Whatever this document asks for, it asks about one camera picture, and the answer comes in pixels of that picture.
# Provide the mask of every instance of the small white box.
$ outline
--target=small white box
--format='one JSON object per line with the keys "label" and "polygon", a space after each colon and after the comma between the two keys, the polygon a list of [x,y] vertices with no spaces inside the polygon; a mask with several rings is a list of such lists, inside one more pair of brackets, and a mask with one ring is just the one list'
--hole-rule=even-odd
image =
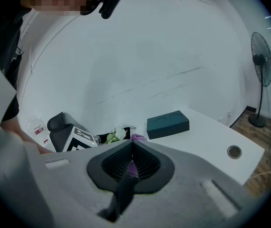
{"label": "small white box", "polygon": [[93,138],[93,135],[81,130],[77,127],[73,127],[68,137],[63,152],[84,150],[88,148],[97,147],[97,143]]}

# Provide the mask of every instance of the fan base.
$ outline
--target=fan base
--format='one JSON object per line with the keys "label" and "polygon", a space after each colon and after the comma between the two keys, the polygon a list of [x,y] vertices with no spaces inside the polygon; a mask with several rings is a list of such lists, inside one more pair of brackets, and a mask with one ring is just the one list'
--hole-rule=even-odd
{"label": "fan base", "polygon": [[263,116],[257,117],[257,114],[252,114],[249,116],[249,122],[255,127],[264,127],[265,126],[265,118]]}

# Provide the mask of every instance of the person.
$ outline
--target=person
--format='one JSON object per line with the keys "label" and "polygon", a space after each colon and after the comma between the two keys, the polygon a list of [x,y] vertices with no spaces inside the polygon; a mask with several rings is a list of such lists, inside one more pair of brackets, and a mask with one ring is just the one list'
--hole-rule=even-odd
{"label": "person", "polygon": [[[17,76],[23,53],[19,39],[22,17],[31,9],[78,11],[84,15],[92,11],[94,4],[95,0],[0,0],[0,70],[15,89],[17,89]],[[15,96],[2,119],[1,128],[16,133],[23,141],[36,144],[41,154],[50,153],[51,151],[23,132],[17,119],[18,113],[19,104]]]}

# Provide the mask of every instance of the fan grille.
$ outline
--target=fan grille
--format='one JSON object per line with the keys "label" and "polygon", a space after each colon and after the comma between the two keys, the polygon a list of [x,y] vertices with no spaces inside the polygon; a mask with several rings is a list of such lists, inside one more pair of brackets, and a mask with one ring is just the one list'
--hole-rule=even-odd
{"label": "fan grille", "polygon": [[264,87],[267,87],[271,83],[271,50],[266,40],[258,32],[252,34],[251,45],[253,57],[262,55],[264,58],[263,65],[257,65],[255,63],[254,65],[259,81]]}

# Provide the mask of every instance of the person's arm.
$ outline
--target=person's arm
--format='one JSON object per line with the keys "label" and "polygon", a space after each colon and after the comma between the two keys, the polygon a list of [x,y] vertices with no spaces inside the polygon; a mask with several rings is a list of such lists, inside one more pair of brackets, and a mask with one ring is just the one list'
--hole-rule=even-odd
{"label": "person's arm", "polygon": [[36,143],[24,131],[22,131],[16,116],[10,120],[1,122],[0,126],[2,127],[3,130],[7,130],[7,131],[11,131],[11,132],[16,133],[19,137],[21,137],[21,139],[23,141],[34,143],[37,146],[39,153],[41,153],[41,154],[53,153],[52,151],[47,150],[46,148],[44,148],[41,145],[39,145],[38,143]]}

